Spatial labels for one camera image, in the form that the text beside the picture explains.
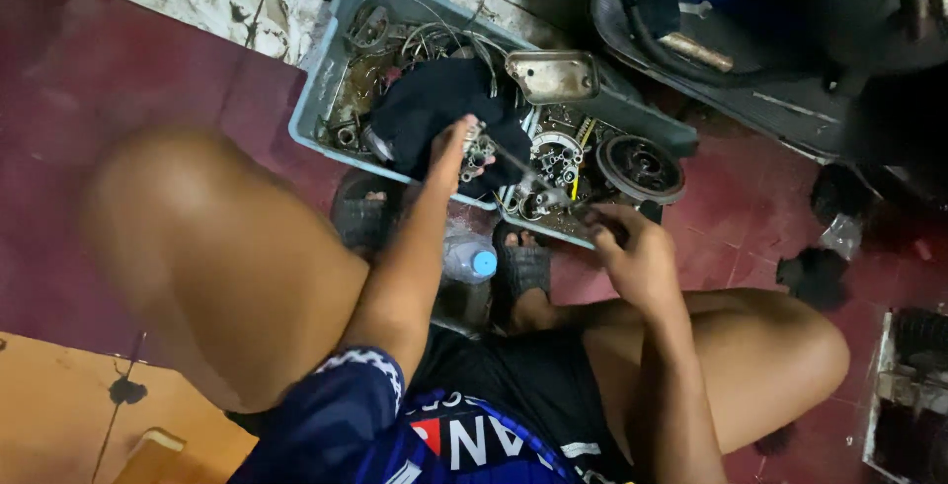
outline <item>person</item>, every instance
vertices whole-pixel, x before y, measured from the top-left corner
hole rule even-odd
[[[202,394],[254,417],[232,482],[724,483],[722,454],[836,390],[832,323],[775,291],[682,292],[670,235],[616,205],[628,243],[592,240],[618,299],[552,307],[549,249],[501,226],[507,335],[432,323],[476,122],[436,141],[397,226],[397,187],[344,180],[338,234],[221,136],[151,131],[103,160],[82,216],[102,269]]]

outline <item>white container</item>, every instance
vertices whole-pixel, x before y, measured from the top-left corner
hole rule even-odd
[[[444,238],[444,277],[480,284],[497,272],[497,252],[490,238],[463,234]]]

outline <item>slipper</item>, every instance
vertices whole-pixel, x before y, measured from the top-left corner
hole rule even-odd
[[[506,221],[494,227],[493,244],[497,251],[497,273],[490,280],[493,301],[489,319],[502,330],[510,325],[516,300],[528,289],[538,287],[550,295],[550,258],[547,247],[523,247],[521,233],[526,231]],[[516,235],[517,245],[505,245],[508,235]]]
[[[329,211],[342,245],[349,249],[363,247],[370,252],[385,247],[395,229],[406,188],[401,182],[361,169],[346,173]],[[385,200],[365,199],[370,192],[384,193]]]

